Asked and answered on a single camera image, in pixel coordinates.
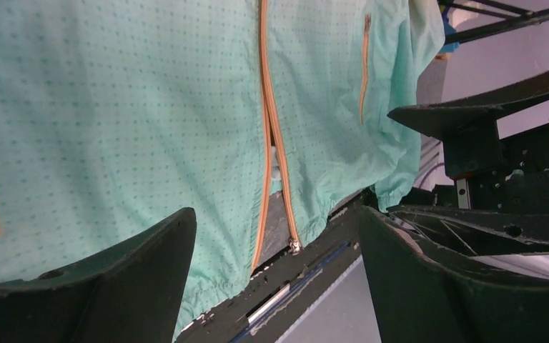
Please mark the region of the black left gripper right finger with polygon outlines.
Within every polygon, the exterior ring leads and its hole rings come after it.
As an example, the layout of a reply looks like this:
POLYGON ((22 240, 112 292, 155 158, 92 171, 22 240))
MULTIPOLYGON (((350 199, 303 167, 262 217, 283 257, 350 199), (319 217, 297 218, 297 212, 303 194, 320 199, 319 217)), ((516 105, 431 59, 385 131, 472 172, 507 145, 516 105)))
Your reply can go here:
POLYGON ((464 257, 370 207, 358 218, 383 342, 549 342, 549 279, 464 257))

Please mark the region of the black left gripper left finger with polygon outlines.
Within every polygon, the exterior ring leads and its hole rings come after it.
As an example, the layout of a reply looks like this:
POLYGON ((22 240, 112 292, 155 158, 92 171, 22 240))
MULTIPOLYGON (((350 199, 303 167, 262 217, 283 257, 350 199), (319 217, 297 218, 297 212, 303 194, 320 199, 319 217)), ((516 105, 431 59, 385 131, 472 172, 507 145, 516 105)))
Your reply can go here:
POLYGON ((0 283, 0 342, 170 342, 197 231, 183 208, 38 278, 0 283))

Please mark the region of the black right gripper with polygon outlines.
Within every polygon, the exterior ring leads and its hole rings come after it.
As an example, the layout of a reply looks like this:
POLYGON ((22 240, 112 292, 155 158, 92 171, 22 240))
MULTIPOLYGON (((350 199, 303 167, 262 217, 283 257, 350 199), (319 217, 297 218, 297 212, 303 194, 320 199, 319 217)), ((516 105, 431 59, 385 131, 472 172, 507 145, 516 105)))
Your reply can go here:
POLYGON ((463 99, 393 109, 390 119, 442 142, 454 183, 414 188, 412 204, 425 206, 388 213, 467 257, 549 255, 549 123, 504 139, 497 125, 548 100, 546 71, 463 99))

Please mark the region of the orange and teal gradient jacket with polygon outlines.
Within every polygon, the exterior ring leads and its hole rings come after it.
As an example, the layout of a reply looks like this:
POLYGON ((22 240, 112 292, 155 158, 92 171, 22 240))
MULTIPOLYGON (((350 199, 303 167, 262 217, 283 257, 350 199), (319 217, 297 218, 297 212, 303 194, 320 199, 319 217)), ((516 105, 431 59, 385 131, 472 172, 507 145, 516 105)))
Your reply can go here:
POLYGON ((0 1, 0 282, 176 212, 197 238, 174 333, 239 294, 282 195, 303 248, 371 188, 412 188, 435 1, 0 1))

